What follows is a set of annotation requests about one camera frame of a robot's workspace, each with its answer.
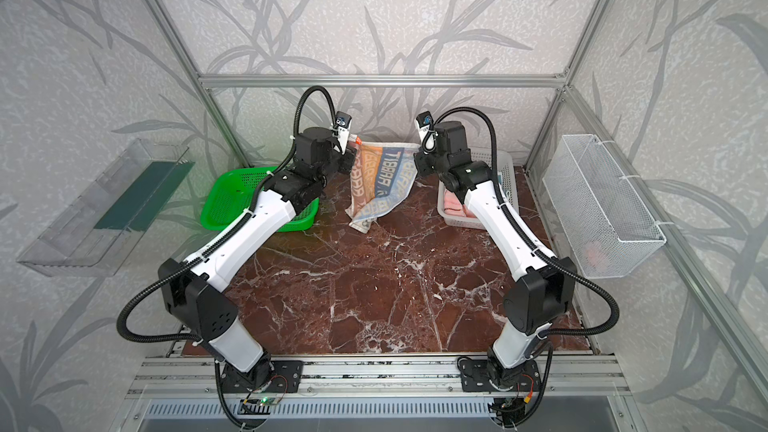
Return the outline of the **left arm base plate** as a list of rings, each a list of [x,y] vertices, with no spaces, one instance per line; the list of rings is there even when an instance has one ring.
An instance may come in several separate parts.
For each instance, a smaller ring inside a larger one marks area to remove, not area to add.
[[[228,393],[296,393],[304,363],[300,360],[259,362],[250,372],[241,372],[229,363],[220,374],[222,391]]]

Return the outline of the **cream lettered towel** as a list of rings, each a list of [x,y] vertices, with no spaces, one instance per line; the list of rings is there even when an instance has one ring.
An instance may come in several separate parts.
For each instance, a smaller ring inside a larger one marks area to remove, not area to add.
[[[415,143],[365,142],[357,138],[348,143],[356,152],[350,172],[351,204],[346,209],[349,226],[367,233],[372,224],[402,203],[417,177]]]

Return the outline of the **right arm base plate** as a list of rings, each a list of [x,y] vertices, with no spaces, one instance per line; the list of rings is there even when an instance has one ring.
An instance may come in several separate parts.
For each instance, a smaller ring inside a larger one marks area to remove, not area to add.
[[[495,357],[460,356],[456,365],[463,392],[514,392],[533,394],[540,389],[539,369],[534,360],[504,368]]]

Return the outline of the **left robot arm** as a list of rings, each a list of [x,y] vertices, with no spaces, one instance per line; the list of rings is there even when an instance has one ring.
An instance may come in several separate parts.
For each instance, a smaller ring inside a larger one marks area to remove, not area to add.
[[[332,175],[351,171],[355,152],[348,141],[343,125],[310,127],[296,135],[290,164],[264,177],[237,219],[187,257],[186,271],[173,277],[173,260],[161,266],[160,276],[169,280],[161,287],[168,312],[190,329],[195,342],[242,373],[260,368],[266,351],[242,324],[225,290],[267,239],[320,197]]]

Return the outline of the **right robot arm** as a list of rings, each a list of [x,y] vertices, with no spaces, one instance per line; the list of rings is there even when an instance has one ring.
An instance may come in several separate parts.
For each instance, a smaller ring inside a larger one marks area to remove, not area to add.
[[[489,352],[493,371],[507,372],[530,359],[545,332],[568,311],[575,281],[557,267],[573,269],[573,263],[558,259],[522,221],[501,191],[492,165],[472,158],[460,122],[435,124],[426,112],[415,123],[422,140],[414,155],[418,173],[437,175],[481,222],[515,281],[504,299],[507,323]]]

